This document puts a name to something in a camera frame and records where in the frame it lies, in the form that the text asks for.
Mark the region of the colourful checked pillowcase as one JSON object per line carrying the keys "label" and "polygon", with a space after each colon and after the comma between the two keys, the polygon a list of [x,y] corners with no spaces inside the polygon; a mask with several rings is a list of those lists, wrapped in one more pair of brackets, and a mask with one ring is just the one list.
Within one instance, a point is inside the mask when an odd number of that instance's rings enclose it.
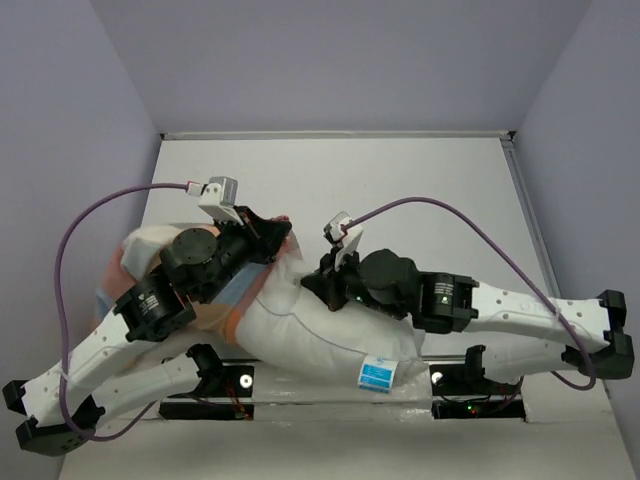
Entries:
{"label": "colourful checked pillowcase", "polygon": [[[160,264],[159,252],[193,223],[142,226],[129,233],[112,254],[95,294],[91,328],[96,329],[115,301]],[[236,329],[263,288],[274,264],[249,264],[210,304],[193,304],[196,319],[188,327],[219,335],[235,345]]]}

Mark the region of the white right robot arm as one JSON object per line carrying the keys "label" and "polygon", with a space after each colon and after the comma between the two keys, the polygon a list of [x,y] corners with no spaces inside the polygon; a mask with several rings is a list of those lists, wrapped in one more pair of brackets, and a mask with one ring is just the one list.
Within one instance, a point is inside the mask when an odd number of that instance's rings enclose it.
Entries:
{"label": "white right robot arm", "polygon": [[627,307],[620,291],[605,290],[588,300],[537,297],[468,276],[421,271],[389,249],[366,257],[351,254],[341,265],[326,254],[301,284],[331,311],[355,302],[391,318],[410,318],[415,329],[429,334],[522,337],[501,348],[466,350],[460,379],[473,392],[544,372],[576,370],[603,380],[627,379],[633,372],[634,347],[624,331]]}

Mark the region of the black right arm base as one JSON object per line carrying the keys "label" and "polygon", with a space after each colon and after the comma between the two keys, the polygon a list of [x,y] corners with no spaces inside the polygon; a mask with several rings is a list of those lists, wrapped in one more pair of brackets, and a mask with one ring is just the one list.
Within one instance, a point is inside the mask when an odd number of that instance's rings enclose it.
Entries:
{"label": "black right arm base", "polygon": [[521,382],[498,383],[486,377],[484,345],[470,347],[462,363],[431,367],[436,420],[526,419]]}

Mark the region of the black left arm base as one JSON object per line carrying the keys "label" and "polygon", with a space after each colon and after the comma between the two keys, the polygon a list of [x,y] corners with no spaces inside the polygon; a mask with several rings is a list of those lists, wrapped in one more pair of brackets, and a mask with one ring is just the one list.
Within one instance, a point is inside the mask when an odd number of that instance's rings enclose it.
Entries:
{"label": "black left arm base", "polygon": [[158,415],[164,420],[251,421],[254,419],[253,364],[233,360],[224,363],[209,344],[196,344],[186,355],[198,367],[195,390],[161,401]]}

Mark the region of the white pillow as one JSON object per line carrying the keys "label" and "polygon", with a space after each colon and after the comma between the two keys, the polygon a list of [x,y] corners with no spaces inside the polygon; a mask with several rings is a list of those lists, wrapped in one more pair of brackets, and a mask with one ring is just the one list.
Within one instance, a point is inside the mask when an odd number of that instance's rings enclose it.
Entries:
{"label": "white pillow", "polygon": [[421,344],[407,321],[397,321],[349,303],[336,312],[309,290],[301,279],[311,269],[295,235],[288,235],[275,267],[236,329],[235,345],[188,324],[169,339],[138,356],[142,370],[184,352],[190,340],[212,341],[244,350],[251,357],[307,379],[353,385],[367,356],[398,361],[393,386],[399,387],[426,371]]}

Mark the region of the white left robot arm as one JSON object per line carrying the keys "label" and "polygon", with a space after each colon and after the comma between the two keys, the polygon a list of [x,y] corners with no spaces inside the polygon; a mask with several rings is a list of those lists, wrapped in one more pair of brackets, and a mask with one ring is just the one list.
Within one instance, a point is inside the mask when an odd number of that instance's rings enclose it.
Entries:
{"label": "white left robot arm", "polygon": [[205,397],[222,387],[225,366],[209,344],[137,374],[123,367],[195,320],[197,303],[213,302],[249,265],[274,262],[292,229],[247,207],[213,229],[191,227],[158,253],[159,263],[118,298],[100,325],[59,364],[2,393],[8,409],[25,416],[16,429],[22,450],[57,457],[88,441],[122,413],[146,410],[164,397]]}

